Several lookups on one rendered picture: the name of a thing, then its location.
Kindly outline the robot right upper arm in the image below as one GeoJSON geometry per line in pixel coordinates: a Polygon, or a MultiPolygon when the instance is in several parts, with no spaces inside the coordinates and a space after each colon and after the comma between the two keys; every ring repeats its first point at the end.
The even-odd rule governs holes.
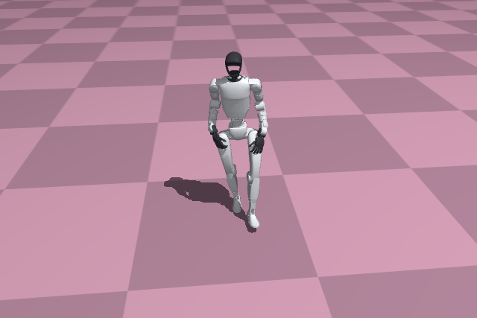
{"type": "Polygon", "coordinates": [[[211,101],[211,108],[219,109],[221,105],[221,101],[219,100],[219,89],[220,89],[221,79],[214,78],[211,80],[209,85],[209,92],[210,97],[212,98],[211,101]]]}

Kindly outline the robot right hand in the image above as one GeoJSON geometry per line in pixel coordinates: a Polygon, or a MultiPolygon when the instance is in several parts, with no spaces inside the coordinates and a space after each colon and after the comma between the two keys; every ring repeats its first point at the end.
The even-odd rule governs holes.
{"type": "Polygon", "coordinates": [[[221,149],[227,148],[228,145],[224,145],[224,144],[222,143],[222,141],[225,141],[225,142],[226,142],[226,140],[222,139],[222,138],[217,134],[218,130],[217,130],[217,128],[216,128],[215,125],[212,125],[212,130],[213,130],[213,132],[211,132],[210,134],[211,134],[212,137],[213,137],[213,141],[214,141],[216,147],[217,147],[217,148],[221,148],[221,149]],[[221,140],[222,140],[222,141],[221,141],[221,140]]]}

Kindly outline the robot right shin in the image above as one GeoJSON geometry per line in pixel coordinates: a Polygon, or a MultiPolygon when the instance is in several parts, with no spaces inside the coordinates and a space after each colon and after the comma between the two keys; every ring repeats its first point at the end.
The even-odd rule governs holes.
{"type": "Polygon", "coordinates": [[[227,182],[230,190],[233,193],[234,200],[236,200],[236,197],[239,199],[239,194],[238,194],[238,182],[237,182],[237,177],[236,175],[232,174],[226,174],[227,176],[227,182]]]}

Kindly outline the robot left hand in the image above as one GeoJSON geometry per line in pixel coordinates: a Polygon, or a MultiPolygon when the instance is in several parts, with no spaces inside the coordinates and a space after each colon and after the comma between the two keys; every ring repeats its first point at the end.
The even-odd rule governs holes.
{"type": "Polygon", "coordinates": [[[250,151],[250,152],[253,152],[253,151],[255,150],[255,151],[253,152],[253,154],[255,154],[255,153],[256,153],[256,154],[257,154],[257,153],[261,153],[262,150],[263,150],[263,146],[264,146],[264,143],[265,143],[265,142],[264,142],[264,137],[266,136],[266,134],[265,134],[265,135],[261,135],[261,131],[262,131],[262,128],[259,128],[258,133],[257,133],[257,136],[258,136],[258,137],[256,138],[256,140],[255,140],[253,143],[251,143],[251,144],[249,145],[249,147],[251,147],[251,146],[255,143],[253,149],[250,151]],[[260,150],[260,149],[261,149],[261,150],[260,150]],[[258,151],[257,151],[257,150],[258,150],[258,151]]]}

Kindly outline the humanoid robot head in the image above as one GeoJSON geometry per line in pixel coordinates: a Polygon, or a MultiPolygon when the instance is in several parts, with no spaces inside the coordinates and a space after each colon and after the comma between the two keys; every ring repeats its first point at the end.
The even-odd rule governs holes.
{"type": "MultiPolygon", "coordinates": [[[[228,78],[229,81],[238,82],[238,81],[241,80],[241,78],[240,79],[237,78],[240,75],[241,65],[242,65],[242,57],[241,57],[240,53],[233,51],[233,52],[230,52],[226,56],[225,66],[226,66],[227,73],[231,76],[231,79],[228,78]],[[239,68],[239,70],[229,71],[228,66],[239,66],[240,68],[239,68]]],[[[229,77],[229,76],[227,76],[227,77],[229,77]]],[[[243,77],[243,76],[241,76],[241,77],[243,77]]]]}

